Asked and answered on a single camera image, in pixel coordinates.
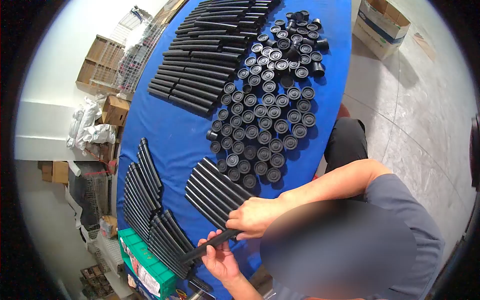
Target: blue tablecloth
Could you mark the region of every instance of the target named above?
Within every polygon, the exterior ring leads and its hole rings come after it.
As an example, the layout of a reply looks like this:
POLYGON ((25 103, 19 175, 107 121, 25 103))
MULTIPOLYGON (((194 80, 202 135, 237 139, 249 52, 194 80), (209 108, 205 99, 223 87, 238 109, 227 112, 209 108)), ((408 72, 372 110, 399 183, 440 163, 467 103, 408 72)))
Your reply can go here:
MULTIPOLYGON (((216 161, 215 155, 209 150, 210 142, 205 138, 212 118, 205 119, 191 114, 151 96, 146 89, 163 60, 162 52, 168 49, 175 37, 175 30, 199 2, 200 0, 190 0, 175 16, 161 36, 140 78, 121 142, 117 187, 118 225, 119 229, 124 229, 129 227, 123 218, 122 209, 124 177, 128 165, 132 161, 137 162, 136 153, 140 139, 146 137, 154 164, 165 185, 163 205, 172 210, 179 225, 195 246, 200 238, 205 238, 211 230, 215 230, 215 227, 184 198, 184 188, 192 168, 198 161, 204 156, 216 161)), ((351 49, 350 1, 282 1, 270 13, 262 33, 267 33, 273 38, 269 28, 274 20, 286 20, 287 12, 299 10, 308 10, 310 19, 320 18, 323 25, 319 31, 320 36, 328 38, 330 44, 330 51, 324 54, 322 61, 325 66, 325 77, 316 79, 309 77, 305 83, 300 85, 295 83, 300 88, 311 85, 315 90, 312 112, 316 115, 317 123, 309 128, 307 137, 299 140, 297 149, 287 152, 286 165, 282 168, 282 179, 275 184, 270 184, 264 179, 260 180, 255 192, 263 198, 275 198, 283 191, 294 189, 312 180, 334 125, 347 80, 351 49)), ((235 84, 241 89, 240 80, 235 81, 235 84)), ((280 87, 278 92, 283 93, 283 88, 280 87)), ((249 278, 261 264, 258 253, 259 241, 230 243, 240 270, 249 278)), ((213 295, 218 299, 231 298, 205 266, 198 268, 197 275, 212 285, 213 295)), ((188 290, 184 282, 179 285, 183 290, 188 290)))

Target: gray shirt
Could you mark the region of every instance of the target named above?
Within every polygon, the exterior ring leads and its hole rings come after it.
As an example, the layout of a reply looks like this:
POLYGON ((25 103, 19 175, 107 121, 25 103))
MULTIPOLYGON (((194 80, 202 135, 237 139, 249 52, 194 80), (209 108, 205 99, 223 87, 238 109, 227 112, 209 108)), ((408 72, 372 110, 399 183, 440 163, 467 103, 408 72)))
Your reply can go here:
MULTIPOLYGON (((424 299, 441 269, 445 242, 440 230, 425 208, 415 200, 395 174, 377 177, 365 191, 368 203, 393 212, 412 231, 417 242, 417 258, 410 273, 397 285, 371 295, 366 300, 424 299)), ((290 291, 274 281, 275 295, 270 299, 301 300, 306 296, 290 291)))

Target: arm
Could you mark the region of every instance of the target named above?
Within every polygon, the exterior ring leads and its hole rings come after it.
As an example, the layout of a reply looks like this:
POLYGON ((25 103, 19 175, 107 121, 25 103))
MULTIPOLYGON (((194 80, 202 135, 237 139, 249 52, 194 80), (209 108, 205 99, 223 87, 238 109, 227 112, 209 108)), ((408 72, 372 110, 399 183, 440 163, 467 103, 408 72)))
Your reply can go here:
MULTIPOLYGON (((211 231, 207 239, 198 241, 198 246, 220 233, 222 233, 220 229, 216 232, 211 231)), ((216 249, 208 245, 206 250, 206 255, 202 256, 205 267, 216 279, 220 280, 235 300, 263 300, 263 297, 240 272, 227 241, 217 246, 216 249)))
POLYGON ((267 227, 284 212, 314 201, 343 199, 363 193, 375 178, 391 171, 373 159, 362 159, 336 168, 319 179, 275 199, 253 197, 230 212, 228 228, 245 231, 238 240, 259 238, 267 227))

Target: hand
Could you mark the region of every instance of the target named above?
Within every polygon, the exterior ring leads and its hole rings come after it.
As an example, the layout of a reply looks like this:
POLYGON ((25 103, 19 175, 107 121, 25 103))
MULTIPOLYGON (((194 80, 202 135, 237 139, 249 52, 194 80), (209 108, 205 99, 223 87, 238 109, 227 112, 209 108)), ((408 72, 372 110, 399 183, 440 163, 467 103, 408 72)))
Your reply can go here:
MULTIPOLYGON (((198 246, 207 242, 208 240, 217 236, 217 234, 222 233, 222 230, 217 229, 216 233, 211 231, 208 234, 207 239, 200 239, 198 241, 198 246)), ((216 249, 213 246, 207 246, 206 255, 202 256, 202 261, 210 273, 220 280, 222 283, 231 281, 238 276, 241 276, 239 265, 233 256, 233 253, 230 251, 228 246, 228 241, 223 242, 221 245, 218 245, 216 249)))
POLYGON ((252 197, 245 201, 237 210, 230 212, 226 227, 242 230, 237 240, 260 238, 268 226, 284 212, 293 208, 292 201, 282 193, 275 199, 252 197))

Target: forearm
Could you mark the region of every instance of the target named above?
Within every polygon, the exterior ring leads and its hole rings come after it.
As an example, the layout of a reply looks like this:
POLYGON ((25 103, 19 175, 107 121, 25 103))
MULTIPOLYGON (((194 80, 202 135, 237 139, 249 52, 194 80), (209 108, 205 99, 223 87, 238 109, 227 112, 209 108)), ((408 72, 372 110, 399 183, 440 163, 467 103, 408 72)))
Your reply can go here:
POLYGON ((349 198, 363 193, 370 182, 388 173, 391 171, 376 160, 356 160, 312 182, 282 193, 279 199, 297 207, 315 201, 349 198))
POLYGON ((222 284, 235 300, 263 300, 262 295, 242 274, 235 279, 222 282, 222 284))

